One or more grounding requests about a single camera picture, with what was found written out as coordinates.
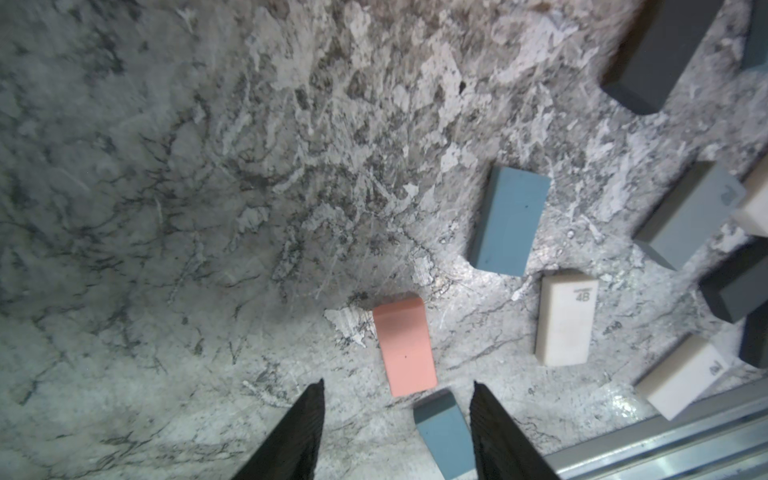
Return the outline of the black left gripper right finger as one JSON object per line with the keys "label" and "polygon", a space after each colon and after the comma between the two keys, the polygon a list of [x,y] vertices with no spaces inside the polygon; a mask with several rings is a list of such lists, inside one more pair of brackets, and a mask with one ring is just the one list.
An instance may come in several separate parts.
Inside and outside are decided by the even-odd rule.
{"label": "black left gripper right finger", "polygon": [[559,479],[485,384],[474,382],[469,411],[480,480]]}

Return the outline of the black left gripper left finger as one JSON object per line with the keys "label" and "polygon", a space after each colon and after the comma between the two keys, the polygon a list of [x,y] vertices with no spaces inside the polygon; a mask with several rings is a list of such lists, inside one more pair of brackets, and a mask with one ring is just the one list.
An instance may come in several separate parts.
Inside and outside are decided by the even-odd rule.
{"label": "black left gripper left finger", "polygon": [[324,418],[325,389],[320,379],[304,390],[232,479],[313,479]]}

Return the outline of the pink eraser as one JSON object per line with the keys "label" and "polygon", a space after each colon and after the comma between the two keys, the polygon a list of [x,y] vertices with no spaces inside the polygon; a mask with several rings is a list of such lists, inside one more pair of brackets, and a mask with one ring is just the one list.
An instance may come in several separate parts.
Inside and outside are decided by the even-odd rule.
{"label": "pink eraser", "polygon": [[416,296],[373,310],[387,379],[393,397],[438,385],[424,301]]}

